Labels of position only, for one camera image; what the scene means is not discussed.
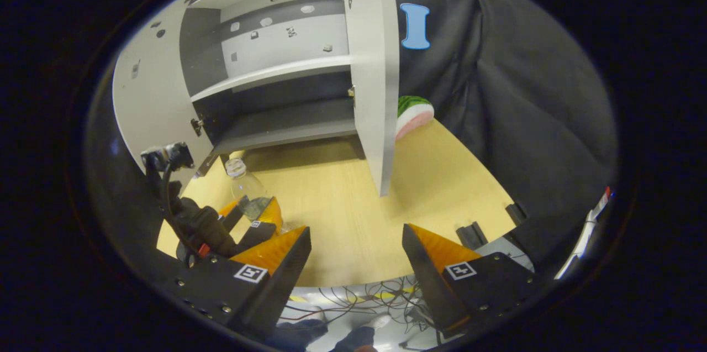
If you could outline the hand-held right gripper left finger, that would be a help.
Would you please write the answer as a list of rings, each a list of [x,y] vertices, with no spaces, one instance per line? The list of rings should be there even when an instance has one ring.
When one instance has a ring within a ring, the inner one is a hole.
[[[307,226],[237,254],[178,265],[160,282],[167,299],[221,331],[255,339],[275,328],[312,250]]]

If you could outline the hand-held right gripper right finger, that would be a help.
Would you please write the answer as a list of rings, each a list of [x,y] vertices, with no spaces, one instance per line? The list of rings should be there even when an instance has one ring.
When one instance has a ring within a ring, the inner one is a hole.
[[[405,224],[408,256],[432,324],[444,336],[492,329],[543,289],[541,277],[502,252],[481,255],[415,224]]]

